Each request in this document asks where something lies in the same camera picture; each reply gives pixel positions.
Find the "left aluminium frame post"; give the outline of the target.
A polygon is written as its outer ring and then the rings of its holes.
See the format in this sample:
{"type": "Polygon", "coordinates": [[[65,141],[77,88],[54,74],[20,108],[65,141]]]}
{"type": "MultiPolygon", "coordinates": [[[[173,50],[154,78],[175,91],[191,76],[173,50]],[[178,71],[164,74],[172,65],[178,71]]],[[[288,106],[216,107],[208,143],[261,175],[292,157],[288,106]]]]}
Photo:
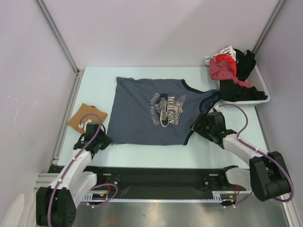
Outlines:
{"type": "Polygon", "coordinates": [[[72,71],[78,75],[79,69],[75,63],[75,60],[73,59],[71,52],[64,41],[46,3],[43,0],[34,0],[35,4],[37,5],[38,9],[40,10],[42,17],[46,21],[51,33],[53,34],[57,44],[59,45],[63,55],[65,56],[69,66],[71,67],[72,71]]]}

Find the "white black printed garment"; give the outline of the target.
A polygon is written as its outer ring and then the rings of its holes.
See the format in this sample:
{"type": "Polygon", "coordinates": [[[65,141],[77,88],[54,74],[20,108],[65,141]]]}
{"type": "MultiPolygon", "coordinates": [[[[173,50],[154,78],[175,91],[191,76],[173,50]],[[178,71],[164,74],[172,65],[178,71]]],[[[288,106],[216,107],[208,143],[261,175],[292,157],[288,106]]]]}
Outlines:
{"type": "Polygon", "coordinates": [[[222,49],[220,52],[212,55],[212,56],[205,56],[204,57],[204,63],[206,65],[209,65],[209,62],[211,59],[214,59],[216,56],[218,55],[222,55],[222,54],[227,54],[229,55],[230,57],[232,57],[232,59],[237,62],[237,59],[236,59],[236,51],[235,49],[233,49],[232,46],[228,46],[228,47],[225,47],[224,49],[222,49]]]}

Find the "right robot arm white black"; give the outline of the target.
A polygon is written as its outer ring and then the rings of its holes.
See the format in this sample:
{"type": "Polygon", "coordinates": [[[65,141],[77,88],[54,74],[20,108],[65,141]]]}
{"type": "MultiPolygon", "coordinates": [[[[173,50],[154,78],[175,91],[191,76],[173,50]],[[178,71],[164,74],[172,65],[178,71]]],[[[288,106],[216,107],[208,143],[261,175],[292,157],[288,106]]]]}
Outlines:
{"type": "Polygon", "coordinates": [[[289,202],[293,199],[294,185],[281,153],[266,153],[241,138],[236,131],[226,129],[221,112],[201,113],[192,130],[249,165],[248,170],[233,167],[219,176],[218,184],[222,189],[229,190],[235,184],[243,183],[260,201],[289,202]]]}

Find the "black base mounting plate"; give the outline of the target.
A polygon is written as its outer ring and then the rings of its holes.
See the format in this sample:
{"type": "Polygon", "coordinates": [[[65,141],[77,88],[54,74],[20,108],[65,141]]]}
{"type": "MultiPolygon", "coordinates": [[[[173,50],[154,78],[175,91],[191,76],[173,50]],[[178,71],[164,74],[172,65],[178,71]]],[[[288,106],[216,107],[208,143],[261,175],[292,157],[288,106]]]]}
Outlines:
{"type": "Polygon", "coordinates": [[[116,183],[116,199],[201,200],[211,199],[213,192],[236,194],[244,191],[234,186],[223,169],[173,169],[88,166],[96,173],[97,184],[116,183]]]}

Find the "front aluminium frame rail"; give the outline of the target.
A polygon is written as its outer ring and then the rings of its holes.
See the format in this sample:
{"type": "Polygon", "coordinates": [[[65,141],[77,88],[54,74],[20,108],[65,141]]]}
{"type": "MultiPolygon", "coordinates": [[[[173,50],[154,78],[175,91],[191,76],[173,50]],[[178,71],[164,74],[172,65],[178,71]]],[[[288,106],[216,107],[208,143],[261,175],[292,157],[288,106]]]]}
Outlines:
{"type": "Polygon", "coordinates": [[[58,173],[40,173],[37,177],[33,192],[37,192],[40,187],[48,187],[58,175],[58,173]]]}

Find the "grey plastic laundry basket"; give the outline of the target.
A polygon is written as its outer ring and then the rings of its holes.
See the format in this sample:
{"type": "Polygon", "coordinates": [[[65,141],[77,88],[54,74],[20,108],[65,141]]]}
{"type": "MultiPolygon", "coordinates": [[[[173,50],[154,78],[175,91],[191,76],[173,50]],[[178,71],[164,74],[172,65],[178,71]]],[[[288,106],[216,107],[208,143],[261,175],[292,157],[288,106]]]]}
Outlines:
{"type": "Polygon", "coordinates": [[[270,100],[270,94],[261,73],[255,65],[246,82],[251,84],[250,88],[235,84],[231,79],[218,82],[221,99],[226,104],[238,106],[256,106],[270,100]]]}

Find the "blue printed garment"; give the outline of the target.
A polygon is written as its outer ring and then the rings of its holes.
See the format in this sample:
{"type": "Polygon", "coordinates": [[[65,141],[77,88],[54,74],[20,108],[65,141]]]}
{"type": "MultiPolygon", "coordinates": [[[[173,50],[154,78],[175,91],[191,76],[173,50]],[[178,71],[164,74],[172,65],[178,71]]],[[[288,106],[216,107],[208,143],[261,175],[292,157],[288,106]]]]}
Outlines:
{"type": "Polygon", "coordinates": [[[219,90],[200,91],[183,79],[116,82],[107,132],[114,144],[186,145],[197,117],[220,100],[219,90]]]}

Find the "right aluminium frame post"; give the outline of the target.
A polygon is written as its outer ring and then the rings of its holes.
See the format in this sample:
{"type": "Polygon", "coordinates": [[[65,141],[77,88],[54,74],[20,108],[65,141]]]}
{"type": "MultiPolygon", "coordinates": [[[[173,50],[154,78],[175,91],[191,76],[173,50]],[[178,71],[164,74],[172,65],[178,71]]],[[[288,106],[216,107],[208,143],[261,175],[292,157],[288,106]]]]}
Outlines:
{"type": "Polygon", "coordinates": [[[274,25],[277,17],[279,16],[280,12],[282,11],[285,4],[288,2],[288,0],[278,0],[272,13],[269,16],[269,19],[267,20],[260,36],[258,37],[258,40],[252,50],[254,54],[257,55],[258,51],[260,50],[264,40],[266,39],[267,35],[269,34],[272,26],[274,25]]]}

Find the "tan ribbed tank top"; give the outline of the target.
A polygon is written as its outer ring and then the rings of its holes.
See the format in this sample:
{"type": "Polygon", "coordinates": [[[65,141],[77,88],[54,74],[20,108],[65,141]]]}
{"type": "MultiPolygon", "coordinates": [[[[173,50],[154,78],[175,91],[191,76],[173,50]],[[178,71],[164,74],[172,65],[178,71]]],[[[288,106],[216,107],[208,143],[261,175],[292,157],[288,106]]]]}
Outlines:
{"type": "Polygon", "coordinates": [[[98,122],[98,118],[94,115],[83,117],[91,113],[96,114],[100,118],[101,123],[103,123],[107,117],[107,113],[100,111],[93,105],[87,105],[83,103],[80,106],[79,110],[76,112],[76,114],[74,114],[66,124],[68,126],[71,126],[77,132],[84,134],[87,123],[98,122]]]}

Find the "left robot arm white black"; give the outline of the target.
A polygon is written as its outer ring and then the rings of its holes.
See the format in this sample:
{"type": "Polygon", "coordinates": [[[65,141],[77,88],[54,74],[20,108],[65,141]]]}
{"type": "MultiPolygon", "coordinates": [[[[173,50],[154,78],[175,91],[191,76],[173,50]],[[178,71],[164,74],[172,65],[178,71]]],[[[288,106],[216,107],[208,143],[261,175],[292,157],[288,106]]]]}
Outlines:
{"type": "Polygon", "coordinates": [[[98,168],[89,167],[93,157],[111,144],[103,124],[89,122],[74,144],[68,164],[48,185],[36,192],[36,223],[41,227],[70,227],[85,195],[99,189],[105,178],[98,168]]]}

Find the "pink garment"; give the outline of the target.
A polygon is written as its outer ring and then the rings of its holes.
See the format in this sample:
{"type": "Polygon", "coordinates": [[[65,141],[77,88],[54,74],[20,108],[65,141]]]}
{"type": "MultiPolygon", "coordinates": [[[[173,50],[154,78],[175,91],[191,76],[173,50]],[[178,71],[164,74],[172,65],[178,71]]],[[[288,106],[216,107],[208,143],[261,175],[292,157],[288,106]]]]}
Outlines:
{"type": "Polygon", "coordinates": [[[216,63],[214,59],[211,59],[209,62],[209,75],[212,80],[219,80],[219,76],[229,76],[230,69],[229,65],[227,64],[227,67],[225,63],[221,65],[220,63],[216,63]]]}

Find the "red garment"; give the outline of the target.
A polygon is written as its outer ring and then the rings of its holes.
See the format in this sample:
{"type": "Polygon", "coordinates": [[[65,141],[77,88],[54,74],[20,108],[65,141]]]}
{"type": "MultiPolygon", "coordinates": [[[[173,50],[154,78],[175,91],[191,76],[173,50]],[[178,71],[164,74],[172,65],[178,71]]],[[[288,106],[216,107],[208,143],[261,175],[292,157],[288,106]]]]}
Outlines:
{"type": "Polygon", "coordinates": [[[223,63],[225,63],[226,67],[227,67],[227,64],[229,65],[231,75],[219,76],[219,80],[232,79],[234,84],[238,84],[241,87],[246,87],[246,88],[252,87],[252,85],[249,82],[242,81],[236,76],[237,66],[236,66],[236,62],[232,59],[232,57],[230,57],[227,54],[222,54],[222,55],[216,56],[214,60],[216,63],[220,63],[221,65],[223,65],[223,63]]]}

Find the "left side aluminium rail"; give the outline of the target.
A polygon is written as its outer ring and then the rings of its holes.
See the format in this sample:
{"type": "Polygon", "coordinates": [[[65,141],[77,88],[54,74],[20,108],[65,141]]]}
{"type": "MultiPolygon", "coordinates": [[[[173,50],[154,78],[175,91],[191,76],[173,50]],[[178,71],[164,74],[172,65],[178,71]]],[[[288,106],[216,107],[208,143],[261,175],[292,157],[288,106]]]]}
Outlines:
{"type": "Polygon", "coordinates": [[[63,141],[66,135],[66,131],[67,131],[67,121],[69,120],[72,110],[73,110],[73,106],[75,103],[75,99],[78,93],[78,90],[80,88],[80,84],[81,84],[81,80],[82,77],[84,75],[84,71],[85,69],[79,69],[78,72],[75,74],[75,79],[73,81],[69,96],[68,96],[68,100],[67,100],[67,104],[66,107],[64,109],[64,115],[63,115],[63,119],[61,122],[61,126],[60,126],[60,130],[58,133],[58,136],[56,138],[56,143],[55,143],[55,147],[53,150],[53,155],[52,155],[52,159],[50,161],[50,165],[58,165],[58,161],[60,158],[60,153],[61,153],[61,149],[62,149],[62,145],[63,145],[63,141]]]}

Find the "aluminium frame post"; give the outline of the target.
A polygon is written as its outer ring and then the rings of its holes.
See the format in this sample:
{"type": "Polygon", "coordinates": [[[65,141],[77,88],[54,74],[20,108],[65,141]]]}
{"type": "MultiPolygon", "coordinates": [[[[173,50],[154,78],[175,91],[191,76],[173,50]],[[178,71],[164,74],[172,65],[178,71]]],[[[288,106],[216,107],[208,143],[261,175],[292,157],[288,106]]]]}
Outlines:
{"type": "Polygon", "coordinates": [[[73,59],[71,52],[64,41],[46,3],[43,0],[34,0],[35,4],[37,5],[38,9],[40,10],[42,17],[46,21],[51,33],[53,34],[57,44],[59,45],[63,55],[65,56],[69,66],[71,67],[72,71],[78,75],[79,69],[75,63],[75,60],[73,59]]]}
{"type": "Polygon", "coordinates": [[[254,54],[257,55],[258,51],[260,50],[264,40],[266,39],[267,35],[269,34],[272,26],[274,25],[277,17],[279,16],[280,12],[282,11],[285,4],[288,2],[288,0],[278,0],[272,13],[269,16],[269,19],[267,20],[260,36],[258,37],[258,40],[252,50],[254,54]]]}

